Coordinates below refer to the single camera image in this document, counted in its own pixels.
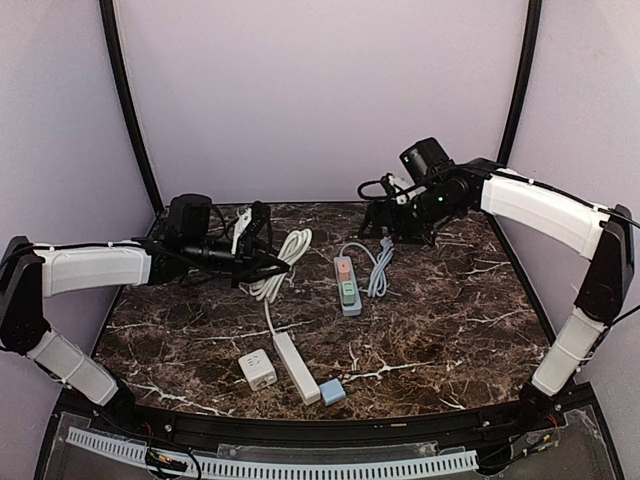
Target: white plug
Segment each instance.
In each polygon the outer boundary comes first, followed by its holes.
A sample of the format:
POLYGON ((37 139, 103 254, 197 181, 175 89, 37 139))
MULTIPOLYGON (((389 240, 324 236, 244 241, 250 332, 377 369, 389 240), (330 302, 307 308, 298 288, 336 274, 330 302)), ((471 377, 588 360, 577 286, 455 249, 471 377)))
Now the white plug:
POLYGON ((254 392, 268 387, 278 380, 276 369, 273 368, 267 352, 262 349, 241 357, 238 359, 238 363, 247 382, 249 382, 251 390, 254 392))

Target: marble tabletop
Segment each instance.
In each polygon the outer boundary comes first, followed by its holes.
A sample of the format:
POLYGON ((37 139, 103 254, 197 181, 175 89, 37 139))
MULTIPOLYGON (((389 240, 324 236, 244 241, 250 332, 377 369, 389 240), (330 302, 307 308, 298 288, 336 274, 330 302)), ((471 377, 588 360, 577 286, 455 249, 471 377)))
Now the marble tabletop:
MULTIPOLYGON (((236 208, 222 211, 232 218, 236 208)), ((127 382, 139 404, 247 418, 365 419, 517 398, 549 344, 484 216, 452 222, 435 247, 396 245, 387 295, 363 294, 362 314, 344 317, 333 258, 355 240, 364 205, 272 208, 276 246, 291 230, 314 233, 271 306, 274 326, 293 337, 318 383, 339 378, 347 398, 303 405, 273 348, 262 304, 221 280, 124 289, 96 359, 127 382), (279 378, 253 392, 238 358, 259 348, 279 378)), ((363 243, 380 250, 377 240, 363 243)), ((359 249, 346 253, 366 287, 371 261, 359 249)))

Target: black frame pole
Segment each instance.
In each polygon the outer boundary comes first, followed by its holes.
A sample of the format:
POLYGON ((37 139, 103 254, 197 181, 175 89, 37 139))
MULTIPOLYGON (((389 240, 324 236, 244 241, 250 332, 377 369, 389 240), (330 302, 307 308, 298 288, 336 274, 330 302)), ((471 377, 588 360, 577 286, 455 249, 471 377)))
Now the black frame pole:
POLYGON ((122 57, 122 47, 118 35, 118 25, 113 0, 100 0, 100 12, 102 13, 102 25, 104 26, 107 50, 109 51, 109 58, 111 59, 113 79, 116 83, 122 114, 124 115, 124 121, 127 125, 127 131, 129 132, 129 139, 131 140, 131 146, 136 156, 136 162, 138 163, 149 201, 157 215, 164 210, 164 204, 162 203, 158 184, 153 176, 149 155, 147 155, 147 150, 142 139, 138 116, 133 106, 133 98, 131 97, 127 72, 124 66, 124 58, 122 57))
POLYGON ((522 114, 522 106, 524 105, 524 97, 527 93, 529 76, 531 75, 531 65, 533 63, 533 54, 536 49, 536 39, 538 37, 541 12, 542 0, 529 0, 516 83, 513 87, 511 106, 509 107, 507 123, 504 127, 504 134, 502 135, 502 142, 500 143, 500 151, 498 152, 497 161, 501 165, 507 165, 509 163, 513 142, 516 138, 518 123, 520 122, 520 115, 522 114))

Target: light blue block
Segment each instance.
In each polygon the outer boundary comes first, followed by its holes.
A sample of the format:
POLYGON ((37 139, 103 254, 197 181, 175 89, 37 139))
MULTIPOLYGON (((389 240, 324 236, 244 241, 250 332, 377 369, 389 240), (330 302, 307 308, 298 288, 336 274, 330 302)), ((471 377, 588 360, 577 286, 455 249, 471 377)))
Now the light blue block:
POLYGON ((337 378, 320 385, 320 394, 322 395, 322 401, 327 407, 347 396, 344 388, 342 388, 340 380, 337 378))

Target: power plug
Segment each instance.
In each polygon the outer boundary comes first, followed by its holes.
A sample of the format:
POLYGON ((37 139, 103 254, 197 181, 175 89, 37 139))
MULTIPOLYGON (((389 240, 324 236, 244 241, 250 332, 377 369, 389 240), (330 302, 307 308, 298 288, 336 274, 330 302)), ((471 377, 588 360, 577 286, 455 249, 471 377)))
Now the power plug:
POLYGON ((273 368, 267 352, 263 349, 256 350, 239 358, 238 363, 247 382, 249 382, 251 390, 254 392, 261 388, 268 387, 278 380, 276 369, 273 368))

